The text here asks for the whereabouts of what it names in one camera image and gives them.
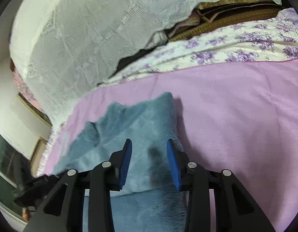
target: white wall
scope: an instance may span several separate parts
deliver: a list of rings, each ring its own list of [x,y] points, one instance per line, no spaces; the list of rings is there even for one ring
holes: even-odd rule
[[[17,97],[9,57],[0,63],[0,134],[25,157],[31,158],[39,137],[48,139],[50,127]]]
[[[0,17],[0,133],[16,150],[31,158],[40,137],[48,139],[50,127],[17,97],[9,69],[8,34],[22,0],[11,0]]]

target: window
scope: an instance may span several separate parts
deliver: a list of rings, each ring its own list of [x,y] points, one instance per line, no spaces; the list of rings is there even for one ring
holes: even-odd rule
[[[14,159],[19,153],[0,135],[0,202],[18,215],[22,208],[14,203],[13,192],[16,189]]]

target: blue gripper pad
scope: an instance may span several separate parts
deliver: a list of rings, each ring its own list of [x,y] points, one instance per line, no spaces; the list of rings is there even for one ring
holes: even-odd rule
[[[126,152],[122,160],[122,165],[120,167],[120,172],[119,172],[120,189],[122,189],[122,187],[125,185],[126,177],[128,175],[128,167],[131,161],[131,156],[132,156],[132,142],[129,140],[127,144]]]
[[[176,186],[177,190],[179,191],[181,188],[181,178],[180,178],[180,170],[178,167],[177,159],[175,157],[175,148],[172,147],[170,141],[167,142],[167,157],[168,163],[170,167],[170,172],[172,175],[172,179],[174,181],[174,185]]]

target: blue fuzzy cloth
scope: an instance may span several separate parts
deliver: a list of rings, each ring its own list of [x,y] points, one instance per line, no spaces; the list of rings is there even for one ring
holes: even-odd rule
[[[182,195],[173,186],[166,153],[170,138],[182,150],[169,92],[134,106],[111,104],[96,123],[86,123],[54,173],[91,170],[121,150],[127,138],[132,141],[132,157],[126,183],[120,192],[111,192],[116,232],[183,231],[186,209]],[[85,197],[83,231],[88,231],[87,207]]]

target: pink blanket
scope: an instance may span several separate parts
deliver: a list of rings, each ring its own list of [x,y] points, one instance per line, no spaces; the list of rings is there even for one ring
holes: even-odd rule
[[[86,95],[61,132],[46,173],[86,121],[108,105],[132,105],[170,91],[178,132],[190,159],[206,169],[232,170],[277,232],[298,212],[298,59],[233,62],[157,74]]]

